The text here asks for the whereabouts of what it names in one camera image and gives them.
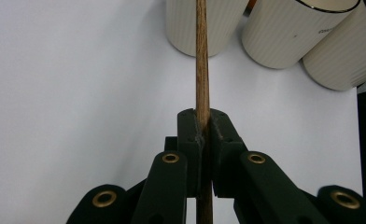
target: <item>wooden stick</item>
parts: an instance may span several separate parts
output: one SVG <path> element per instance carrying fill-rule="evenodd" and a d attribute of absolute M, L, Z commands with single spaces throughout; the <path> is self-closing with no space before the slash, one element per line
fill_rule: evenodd
<path fill-rule="evenodd" d="M 202 160 L 200 197 L 197 198 L 197 224 L 212 224 L 212 182 L 209 146 L 209 78 L 206 31 L 206 0 L 197 0 L 196 25 L 196 115 L 203 132 L 205 146 Z"/>

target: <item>cream cylindrical container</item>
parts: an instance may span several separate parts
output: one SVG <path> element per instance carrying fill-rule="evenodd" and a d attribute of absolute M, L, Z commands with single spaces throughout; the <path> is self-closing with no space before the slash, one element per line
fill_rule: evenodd
<path fill-rule="evenodd" d="M 358 4 L 359 0 L 258 0 L 244 28 L 244 48 L 266 67 L 290 67 Z"/>
<path fill-rule="evenodd" d="M 248 0 L 207 0 L 208 55 L 227 45 Z M 166 35 L 175 48 L 195 56 L 196 0 L 166 0 Z"/>
<path fill-rule="evenodd" d="M 366 81 L 366 0 L 303 57 L 320 85 L 346 91 Z"/>

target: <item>metal grommet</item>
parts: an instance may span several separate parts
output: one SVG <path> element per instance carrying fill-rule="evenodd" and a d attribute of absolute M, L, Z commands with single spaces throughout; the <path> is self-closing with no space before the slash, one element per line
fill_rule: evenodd
<path fill-rule="evenodd" d="M 179 156 L 175 153 L 168 153 L 162 157 L 162 160 L 167 163 L 175 163 L 179 161 Z"/>
<path fill-rule="evenodd" d="M 247 156 L 247 159 L 249 161 L 254 162 L 254 163 L 257 163 L 257 164 L 265 163 L 265 158 L 262 157 L 262 155 L 255 154 L 255 153 L 249 154 Z"/>
<path fill-rule="evenodd" d="M 358 199 L 354 198 L 353 196 L 345 192 L 335 190 L 331 193 L 331 197 L 335 202 L 337 202 L 343 207 L 350 209 L 360 208 L 360 202 L 358 201 Z"/>
<path fill-rule="evenodd" d="M 109 196 L 110 198 L 105 200 L 105 201 L 99 201 L 99 199 L 104 196 L 104 195 L 107 195 Z M 109 205 L 111 205 L 113 202 L 115 202 L 117 199 L 117 194 L 112 191 L 112 190 L 104 190 L 104 191 L 101 191 L 99 193 L 97 193 L 95 195 L 95 197 L 93 197 L 92 199 L 92 204 L 95 206 L 95 207 L 108 207 Z"/>

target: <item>wooden rod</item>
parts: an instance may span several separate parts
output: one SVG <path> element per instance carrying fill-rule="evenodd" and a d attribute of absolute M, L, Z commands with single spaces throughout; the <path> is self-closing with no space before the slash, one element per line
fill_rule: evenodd
<path fill-rule="evenodd" d="M 202 159 L 200 196 L 197 197 L 197 224 L 212 224 L 212 182 L 209 146 L 209 77 L 206 31 L 206 0 L 197 0 L 196 25 L 196 115 L 203 132 L 205 146 Z"/>

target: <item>clamp jaw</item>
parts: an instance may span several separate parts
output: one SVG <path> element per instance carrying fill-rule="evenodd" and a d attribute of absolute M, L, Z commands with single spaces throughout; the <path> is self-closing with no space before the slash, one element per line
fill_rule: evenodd
<path fill-rule="evenodd" d="M 211 110 L 212 180 L 219 198 L 234 198 L 240 223 L 366 223 L 366 200 L 350 189 L 298 189 L 264 153 L 248 151 L 227 114 Z M 177 115 L 177 136 L 165 138 L 148 178 L 124 190 L 103 185 L 80 201 L 68 224 L 186 223 L 186 199 L 201 197 L 204 139 L 195 111 Z"/>

